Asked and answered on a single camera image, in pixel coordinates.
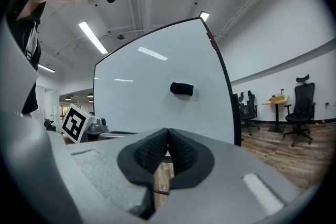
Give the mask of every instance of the whiteboard frame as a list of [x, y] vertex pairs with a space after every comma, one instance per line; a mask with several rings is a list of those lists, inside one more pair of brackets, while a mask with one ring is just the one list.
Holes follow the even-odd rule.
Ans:
[[[212, 42], [212, 45], [213, 45], [213, 48], [215, 49], [217, 55], [218, 55], [218, 58], [219, 58], [219, 61], [220, 61], [220, 64], [222, 66], [222, 69], [223, 69], [223, 72], [224, 72], [224, 76], [225, 76], [225, 80], [226, 80], [226, 84], [227, 84], [227, 87], [228, 87], [228, 91], [229, 91], [229, 95], [230, 95], [230, 101], [231, 101], [231, 107], [232, 107], [232, 114], [233, 114], [233, 125], [234, 125], [234, 144], [237, 145], [237, 146], [241, 146], [241, 139], [242, 139], [242, 130], [240, 128], [240, 113], [239, 111], [237, 111], [237, 106], [235, 104], [235, 99], [234, 99], [234, 96], [233, 96], [233, 92], [232, 92], [232, 88], [231, 88], [231, 83], [230, 83], [230, 79], [229, 79], [229, 75], [227, 73], [227, 70], [226, 70], [226, 67], [225, 67], [225, 64], [224, 64], [224, 61], [223, 61], [223, 57], [222, 57], [222, 54], [220, 53], [219, 51], [219, 48], [217, 46], [217, 43], [213, 37], [213, 35], [211, 34], [208, 26], [206, 25], [206, 23], [203, 21], [203, 19], [201, 19], [200, 17], [195, 17], [195, 18], [191, 18], [191, 19], [186, 19], [186, 20], [180, 20], [179, 22], [175, 22], [175, 23], [172, 23], [172, 24], [168, 24], [168, 25], [165, 25], [163, 27], [160, 27], [160, 28], [157, 28], [147, 34], [144, 34], [142, 35], [141, 37], [138, 37], [138, 38], [135, 38], [134, 40], [124, 44], [123, 46], [121, 46], [120, 48], [112, 51], [111, 53], [107, 54], [104, 58], [102, 58], [99, 62], [96, 63], [96, 65], [94, 66], [94, 76], [96, 75], [96, 66], [103, 60], [105, 60], [107, 57], [109, 57], [111, 54], [115, 53], [116, 51], [120, 50], [121, 48], [127, 46], [128, 44], [136, 41], [137, 39], [140, 39], [146, 35], [149, 35], [155, 31], [159, 31], [161, 29], [164, 29], [164, 28], [167, 28], [167, 27], [170, 27], [170, 26], [173, 26], [173, 25], [177, 25], [177, 24], [180, 24], [180, 23], [184, 23], [184, 22], [189, 22], [191, 20], [201, 20], [205, 29], [207, 30], [207, 33], [208, 33], [208, 37], [209, 37], [209, 40]], [[94, 94], [94, 89], [95, 88], [95, 85], [94, 85], [94, 80], [93, 80], [93, 96], [95, 96]], [[95, 102], [93, 102], [93, 112], [94, 114], [95, 111], [94, 111], [94, 107], [95, 107]]]

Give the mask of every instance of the wooden floor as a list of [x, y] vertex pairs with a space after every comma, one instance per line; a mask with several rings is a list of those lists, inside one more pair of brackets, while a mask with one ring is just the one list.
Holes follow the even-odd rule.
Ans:
[[[336, 144], [336, 132], [325, 124], [309, 125], [312, 143], [301, 137], [295, 147], [290, 144], [294, 135], [282, 138], [281, 134], [268, 132], [270, 124], [259, 124], [260, 130], [252, 128], [252, 136], [242, 130], [242, 148], [272, 166], [303, 192], [312, 185], [321, 183], [331, 164]], [[285, 132], [292, 130], [287, 125]], [[162, 163], [154, 174], [155, 189], [169, 190], [169, 180], [174, 176], [173, 165]], [[155, 194], [155, 206], [162, 206], [167, 196]]]

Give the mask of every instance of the desk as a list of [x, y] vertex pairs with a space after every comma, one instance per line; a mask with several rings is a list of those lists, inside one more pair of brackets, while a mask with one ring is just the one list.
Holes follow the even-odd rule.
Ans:
[[282, 100], [271, 102], [269, 100], [265, 101], [262, 104], [275, 104], [275, 113], [276, 113], [276, 120], [275, 120], [275, 125], [272, 125], [268, 131], [273, 132], [273, 133], [283, 133], [285, 126], [284, 125], [279, 125], [279, 106], [278, 104], [285, 104], [288, 100], [288, 95], [285, 95], [285, 97]]

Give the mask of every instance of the ceiling light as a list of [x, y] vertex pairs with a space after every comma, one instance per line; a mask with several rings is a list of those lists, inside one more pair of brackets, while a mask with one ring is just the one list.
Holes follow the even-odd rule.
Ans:
[[158, 58], [158, 59], [160, 59], [160, 60], [163, 60], [163, 61], [165, 61], [165, 60], [168, 59], [167, 57], [164, 57], [164, 56], [162, 56], [161, 54], [158, 54], [158, 53], [155, 52], [155, 51], [148, 50], [148, 49], [143, 48], [143, 47], [140, 47], [140, 48], [138, 49], [138, 51], [143, 52], [144, 54], [151, 55], [151, 56], [153, 56], [153, 57], [155, 57], [155, 58]]
[[206, 12], [201, 12], [200, 14], [200, 18], [203, 19], [203, 21], [206, 21], [209, 17], [209, 13], [206, 13]]
[[45, 66], [43, 66], [43, 65], [41, 65], [41, 64], [38, 64], [38, 67], [41, 67], [41, 68], [43, 68], [43, 69], [45, 69], [45, 70], [48, 70], [48, 71], [50, 71], [50, 72], [52, 72], [52, 73], [55, 72], [53, 69], [51, 69], [51, 68], [49, 68], [49, 67], [45, 67]]
[[92, 43], [99, 49], [102, 54], [107, 54], [108, 51], [104, 47], [104, 45], [99, 41], [99, 39], [94, 35], [87, 22], [84, 21], [78, 24], [79, 27], [83, 30], [83, 32], [88, 36], [88, 38], [92, 41]]
[[133, 82], [134, 80], [127, 80], [127, 79], [114, 79], [115, 81], [124, 81], [124, 82]]

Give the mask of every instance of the ceiling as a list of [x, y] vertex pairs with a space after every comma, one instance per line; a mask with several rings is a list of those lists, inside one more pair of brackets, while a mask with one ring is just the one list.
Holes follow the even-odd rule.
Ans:
[[72, 98], [71, 101], [67, 101], [65, 100], [65, 98], [69, 95], [69, 94], [65, 94], [65, 95], [60, 95], [59, 97], [59, 102], [62, 103], [73, 103], [73, 104], [93, 104], [90, 103], [89, 100], [93, 99], [88, 97], [89, 93], [93, 93], [93, 89], [87, 89], [87, 90], [82, 90], [82, 91], [78, 91], [78, 92], [73, 92], [72, 94], [70, 94], [71, 96], [75, 96], [78, 98]]
[[[40, 63], [60, 73], [78, 61], [97, 62], [104, 57], [79, 28], [86, 20], [109, 52], [149, 31], [180, 20], [210, 14], [206, 21], [220, 42], [257, 2], [251, 0], [97, 0], [62, 3], [47, 2], [38, 28], [42, 48]], [[118, 40], [123, 32], [125, 39]]]

